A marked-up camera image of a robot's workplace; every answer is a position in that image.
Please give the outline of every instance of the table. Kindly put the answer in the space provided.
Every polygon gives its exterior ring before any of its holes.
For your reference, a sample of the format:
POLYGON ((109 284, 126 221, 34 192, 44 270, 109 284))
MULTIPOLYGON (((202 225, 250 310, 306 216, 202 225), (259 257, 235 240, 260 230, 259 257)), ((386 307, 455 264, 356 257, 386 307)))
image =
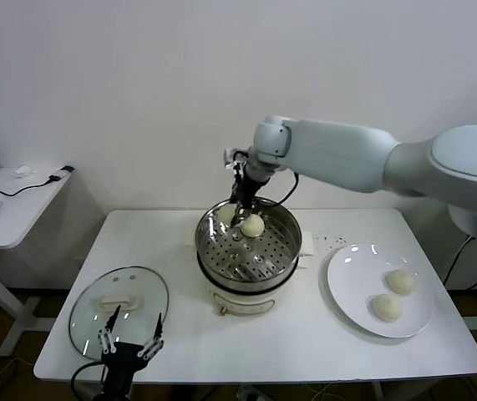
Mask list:
MULTIPOLYGON (((170 291, 165 346, 146 369, 137 372, 135 383, 325 383, 477 373, 477 344, 398 211, 292 211, 302 229, 313 235, 312 263, 287 283, 281 305, 257 317, 222 317, 212 306, 193 243, 202 213, 110 213, 34 374, 69 380, 89 361, 70 343, 71 308, 95 279, 122 266, 156 270, 170 291), (376 337, 349 321, 326 294, 322 278, 329 258, 355 242, 393 246, 429 281, 435 311, 423 332, 409 339, 376 337)), ((79 378, 97 381, 100 373, 100 368, 91 368, 79 378)))
MULTIPOLYGON (((0 169, 0 190, 13 193, 24 186, 42 184, 54 171, 37 173, 32 178, 17 179, 14 177, 14 169, 2 168, 0 169)), ((24 239, 69 177, 70 175, 66 175, 60 181, 23 191, 14 197, 0 194, 0 249, 13 248, 24 239)), ((51 329, 54 319, 37 318, 33 315, 33 310, 38 303, 38 297, 30 297, 25 304, 22 304, 0 282, 0 307, 15 319, 15 323, 0 347, 0 356, 5 357, 12 353, 23 332, 51 329)))

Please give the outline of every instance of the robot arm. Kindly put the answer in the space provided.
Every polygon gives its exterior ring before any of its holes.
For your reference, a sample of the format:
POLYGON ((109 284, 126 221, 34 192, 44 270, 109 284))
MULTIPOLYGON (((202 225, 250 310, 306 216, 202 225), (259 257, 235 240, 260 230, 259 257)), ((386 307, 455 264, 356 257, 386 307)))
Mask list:
MULTIPOLYGON (((429 196, 447 203, 455 223, 477 236, 477 125, 401 144, 380 129, 275 116, 256 127, 248 154, 247 180, 265 185, 289 168, 357 192, 429 196)), ((256 192, 235 187, 247 209, 256 192)))

